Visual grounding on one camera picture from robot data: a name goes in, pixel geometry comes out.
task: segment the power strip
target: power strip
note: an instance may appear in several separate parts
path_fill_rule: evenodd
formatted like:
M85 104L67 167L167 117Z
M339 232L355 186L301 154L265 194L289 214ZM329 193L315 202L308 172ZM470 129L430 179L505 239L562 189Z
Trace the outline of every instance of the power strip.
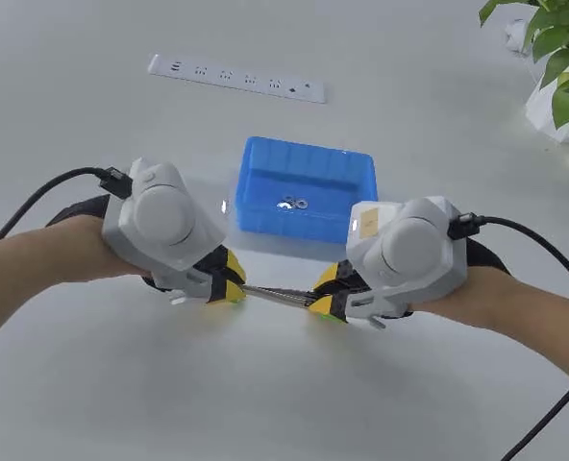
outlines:
M244 89L281 98L325 103L325 86L294 77L262 76L223 64L189 58L168 58L155 55L148 72L152 75L189 80L200 84Z

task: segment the cable plug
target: cable plug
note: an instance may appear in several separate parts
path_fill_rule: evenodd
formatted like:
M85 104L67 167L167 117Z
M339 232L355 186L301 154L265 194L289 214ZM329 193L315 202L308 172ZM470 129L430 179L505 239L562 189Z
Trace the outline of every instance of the cable plug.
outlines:
M477 235L481 231L481 226L487 224L483 216L477 216L475 213L460 214L449 223L447 235L452 240L461 240L462 238Z
M131 197L133 180L129 175L122 173L120 170L110 167L105 175L99 176L101 182L99 186L115 195L118 199L128 199Z

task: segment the blue bin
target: blue bin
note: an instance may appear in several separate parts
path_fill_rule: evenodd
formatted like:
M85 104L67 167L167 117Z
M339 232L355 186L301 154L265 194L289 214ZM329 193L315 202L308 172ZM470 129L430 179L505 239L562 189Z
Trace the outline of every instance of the blue bin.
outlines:
M285 197L306 209L281 208ZM243 231L346 243L353 204L378 200L374 162L366 154L250 137L235 193Z

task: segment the gray table surface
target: gray table surface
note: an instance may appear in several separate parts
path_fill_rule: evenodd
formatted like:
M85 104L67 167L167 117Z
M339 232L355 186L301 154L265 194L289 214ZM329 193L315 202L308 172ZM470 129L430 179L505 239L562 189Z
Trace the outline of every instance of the gray table surface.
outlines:
M480 30L480 5L0 0L0 226L61 171L140 156L218 196L265 135L371 154L384 198L445 195L569 255L569 151L527 123L532 79L503 46L521 10ZM148 76L154 52L322 80L329 104ZM96 193L69 183L19 228ZM326 267L242 240L255 284L305 288ZM569 296L533 243L482 241ZM172 306L136 278L66 285L0 331L0 461L494 460L568 386L534 352L431 315L379 332L260 300ZM520 459L569 459L569 407Z

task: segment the gray cylindrical knob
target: gray cylindrical knob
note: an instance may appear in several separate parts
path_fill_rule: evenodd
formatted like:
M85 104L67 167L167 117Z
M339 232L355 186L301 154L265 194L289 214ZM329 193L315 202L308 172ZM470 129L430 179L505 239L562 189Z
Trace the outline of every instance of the gray cylindrical knob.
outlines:
M146 240L162 245L181 242L195 224L189 198L168 185L143 191L137 199L134 218L137 230Z
M398 274L422 277L440 263L442 237L438 229L420 218L393 224L381 245L385 262Z

